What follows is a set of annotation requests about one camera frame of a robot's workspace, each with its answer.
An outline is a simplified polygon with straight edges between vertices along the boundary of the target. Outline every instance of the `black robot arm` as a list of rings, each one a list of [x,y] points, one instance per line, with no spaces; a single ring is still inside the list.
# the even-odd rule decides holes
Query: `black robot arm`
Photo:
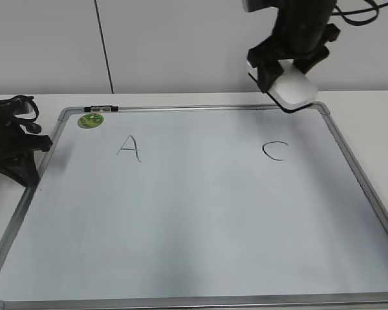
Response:
[[[329,55],[325,46],[335,41],[340,30],[328,25],[337,0],[243,0],[247,12],[270,6],[278,8],[272,35],[248,52],[247,60],[257,71],[252,76],[261,92],[270,95],[270,88],[284,69],[279,60],[291,59],[303,74]],[[276,101],[285,112],[287,109]]]

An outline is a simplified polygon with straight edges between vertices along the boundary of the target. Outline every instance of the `round magnet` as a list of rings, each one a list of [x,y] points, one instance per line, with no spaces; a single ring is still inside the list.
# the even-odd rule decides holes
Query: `round magnet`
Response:
[[[104,118],[101,114],[89,113],[78,120],[78,126],[84,129],[91,129],[101,125],[103,121]]]

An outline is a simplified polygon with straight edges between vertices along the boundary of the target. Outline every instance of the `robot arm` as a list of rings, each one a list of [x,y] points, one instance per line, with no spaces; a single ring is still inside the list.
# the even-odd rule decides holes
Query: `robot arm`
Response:
[[[247,12],[278,8],[272,35],[248,52],[249,75],[285,112],[310,105],[318,90],[305,74],[329,55],[340,30],[327,24],[337,0],[242,0]]]

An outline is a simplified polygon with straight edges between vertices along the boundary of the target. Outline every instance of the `black cable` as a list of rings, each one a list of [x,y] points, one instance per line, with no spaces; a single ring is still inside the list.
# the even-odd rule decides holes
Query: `black cable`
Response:
[[[380,9],[380,8],[385,8],[386,6],[388,6],[388,2],[382,3],[381,5],[378,5],[378,9]],[[364,8],[364,9],[362,9],[362,10],[356,10],[356,11],[334,12],[334,13],[332,13],[332,15],[333,15],[333,16],[355,15],[355,14],[362,14],[362,13],[371,12],[371,11],[374,11],[374,10],[375,10],[374,8]]]
[[[101,37],[103,55],[105,56],[105,64],[106,64],[106,69],[108,73],[109,86],[111,86],[111,93],[114,94],[115,93],[114,85],[112,83],[111,69],[109,68],[108,55],[107,55],[106,46],[105,46],[105,39],[103,38],[103,31],[102,31],[102,25],[101,25],[101,17],[99,16],[98,2],[96,2],[96,0],[93,0],[93,3],[95,6],[96,18],[98,20],[99,35]]]
[[[355,11],[348,11],[348,12],[342,12],[341,8],[337,5],[335,6],[335,9],[337,12],[332,13],[333,16],[341,16],[345,22],[352,26],[364,26],[368,25],[369,23],[372,23],[375,21],[378,16],[380,15],[380,9],[385,8],[388,6],[388,2],[383,3],[381,5],[378,5],[375,0],[364,0],[366,3],[368,3],[371,7],[370,8],[364,8],[361,10],[355,10]],[[363,21],[355,21],[353,19],[349,19],[347,16],[348,15],[356,15],[356,14],[362,14],[362,13],[367,13],[367,12],[372,12],[375,11],[375,15],[372,16],[371,18],[365,19]]]

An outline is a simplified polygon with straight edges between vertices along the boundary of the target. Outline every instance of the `aluminum whiteboard frame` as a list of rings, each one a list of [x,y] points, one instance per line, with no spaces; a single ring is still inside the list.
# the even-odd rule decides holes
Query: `aluminum whiteboard frame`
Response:
[[[92,107],[92,112],[155,112],[155,111],[198,111],[198,110],[272,110],[279,109],[276,105],[221,105],[199,107],[120,107],[118,112],[111,112],[111,107]],[[315,102],[309,109],[316,109],[322,115],[327,127],[341,149],[349,167],[363,189],[367,199],[388,235],[388,213],[381,200],[367,179],[365,173],[349,149],[341,132],[337,128],[326,105]],[[39,175],[42,176],[53,155],[55,146],[63,132],[67,120],[73,114],[86,113],[85,107],[70,107],[64,109],[51,135],[54,142],[51,150],[45,154],[39,165]],[[30,206],[35,187],[26,188],[16,210],[0,241],[0,270],[6,256],[16,238]],[[298,307],[317,309],[367,309],[388,308],[388,292],[385,293],[348,293],[348,294],[295,294],[295,295],[263,295],[263,296],[211,296],[183,298],[141,298],[119,300],[57,300],[6,302],[0,300],[0,309],[8,310],[102,310],[102,309],[227,309],[227,308],[284,308]]]

